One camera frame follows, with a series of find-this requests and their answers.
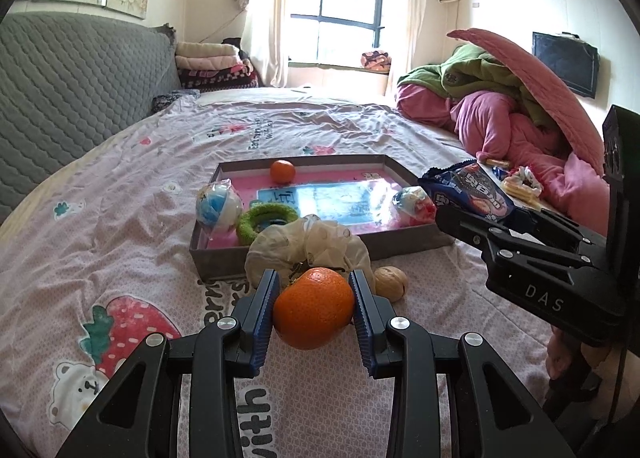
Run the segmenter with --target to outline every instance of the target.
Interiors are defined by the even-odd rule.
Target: silver screw
[[[469,332],[465,335],[465,341],[470,346],[479,346],[482,344],[482,336],[479,333]]]
[[[390,323],[396,330],[406,330],[410,324],[406,317],[394,317]]]
[[[221,330],[231,330],[236,326],[236,320],[233,317],[223,317],[222,319],[218,319],[216,324]]]
[[[161,345],[163,341],[164,341],[164,336],[159,333],[152,333],[145,340],[146,345],[151,347]]]

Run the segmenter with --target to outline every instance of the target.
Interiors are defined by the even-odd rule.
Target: window
[[[290,59],[359,66],[378,48],[382,0],[290,0]]]

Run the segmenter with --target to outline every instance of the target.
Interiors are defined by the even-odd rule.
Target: orange fruit
[[[286,184],[293,181],[296,177],[296,168],[291,162],[287,162],[286,160],[276,160],[271,164],[269,174],[275,183]]]
[[[312,268],[276,299],[273,326],[299,350],[324,346],[349,324],[355,298],[345,279],[328,268]]]

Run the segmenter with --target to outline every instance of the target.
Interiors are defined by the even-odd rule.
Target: gray cloth
[[[174,31],[63,12],[0,23],[0,223],[40,182],[180,88]]]

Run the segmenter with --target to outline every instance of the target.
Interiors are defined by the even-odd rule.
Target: green fuzzy ring
[[[293,207],[284,205],[284,203],[259,203],[245,211],[238,220],[236,227],[236,235],[238,242],[243,247],[248,247],[254,242],[258,235],[255,228],[262,222],[271,220],[283,220],[287,223],[294,222],[298,219],[298,213]]]

